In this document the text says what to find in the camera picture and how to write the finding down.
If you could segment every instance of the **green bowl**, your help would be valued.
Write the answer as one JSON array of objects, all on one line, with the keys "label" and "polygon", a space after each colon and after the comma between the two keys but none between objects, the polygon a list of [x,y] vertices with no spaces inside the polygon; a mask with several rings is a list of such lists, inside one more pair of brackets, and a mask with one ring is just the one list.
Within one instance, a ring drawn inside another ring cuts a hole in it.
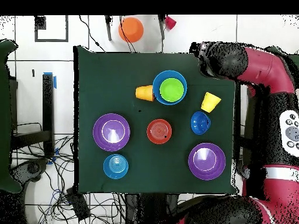
[{"label": "green bowl", "polygon": [[160,95],[167,102],[176,102],[184,94],[184,86],[180,80],[168,78],[161,83]]}]

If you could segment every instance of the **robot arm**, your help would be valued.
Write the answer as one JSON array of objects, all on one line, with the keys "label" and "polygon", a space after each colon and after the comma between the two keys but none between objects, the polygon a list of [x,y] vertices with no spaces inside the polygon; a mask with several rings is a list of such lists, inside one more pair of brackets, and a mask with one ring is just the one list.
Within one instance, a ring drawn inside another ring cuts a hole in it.
[{"label": "robot arm", "polygon": [[190,47],[200,60],[205,76],[263,84],[270,93],[294,93],[294,78],[284,62],[276,55],[236,43],[193,42]]},{"label": "robot arm", "polygon": [[237,43],[193,42],[190,53],[199,59],[204,76],[264,89],[263,135],[256,141],[258,158],[249,167],[248,182],[252,185],[260,180],[265,197],[231,196],[201,202],[190,209],[185,224],[299,224],[298,68],[287,55]]}]

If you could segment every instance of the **blue bowl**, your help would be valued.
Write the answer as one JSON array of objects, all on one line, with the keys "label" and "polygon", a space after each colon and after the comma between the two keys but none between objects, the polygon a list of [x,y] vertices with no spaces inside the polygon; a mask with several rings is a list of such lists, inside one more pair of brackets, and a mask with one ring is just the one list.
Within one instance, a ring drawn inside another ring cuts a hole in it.
[{"label": "blue bowl", "polygon": [[105,174],[111,179],[120,179],[128,172],[128,161],[122,155],[110,155],[103,164]]},{"label": "blue bowl", "polygon": [[[162,96],[160,95],[160,86],[161,86],[162,82],[168,78],[175,78],[177,80],[180,80],[180,82],[184,86],[183,96],[175,102],[168,102],[168,101],[164,100],[162,98]],[[180,73],[178,73],[176,71],[163,71],[159,75],[157,75],[156,78],[154,79],[154,82],[152,83],[152,91],[154,92],[156,99],[160,103],[162,103],[164,105],[169,105],[169,106],[178,104],[185,97],[185,95],[187,93],[187,82],[186,82],[185,78]]]},{"label": "blue bowl", "polygon": [[204,134],[211,125],[211,120],[202,111],[195,112],[191,117],[191,129],[196,135]]}]

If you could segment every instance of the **yellow cup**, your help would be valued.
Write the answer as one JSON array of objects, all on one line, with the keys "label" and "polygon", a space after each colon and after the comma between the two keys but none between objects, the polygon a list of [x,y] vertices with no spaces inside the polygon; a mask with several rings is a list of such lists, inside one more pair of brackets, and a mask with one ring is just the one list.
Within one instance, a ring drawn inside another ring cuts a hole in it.
[{"label": "yellow cup", "polygon": [[135,95],[136,98],[141,100],[148,100],[150,102],[154,101],[154,93],[152,92],[152,85],[136,88]]},{"label": "yellow cup", "polygon": [[220,102],[220,98],[216,95],[213,95],[209,92],[207,92],[204,95],[203,102],[201,104],[201,109],[210,113],[215,108],[215,106]]}]

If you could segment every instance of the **purple bowl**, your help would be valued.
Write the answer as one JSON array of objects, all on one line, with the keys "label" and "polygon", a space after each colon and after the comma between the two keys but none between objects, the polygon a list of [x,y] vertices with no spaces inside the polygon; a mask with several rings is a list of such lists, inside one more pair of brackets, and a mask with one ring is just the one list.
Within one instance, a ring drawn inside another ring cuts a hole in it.
[{"label": "purple bowl", "polygon": [[201,143],[192,149],[188,158],[189,169],[201,180],[213,180],[225,168],[225,155],[213,143]]},{"label": "purple bowl", "polygon": [[104,151],[118,151],[130,138],[130,127],[121,115],[108,113],[102,115],[93,127],[93,138]]}]

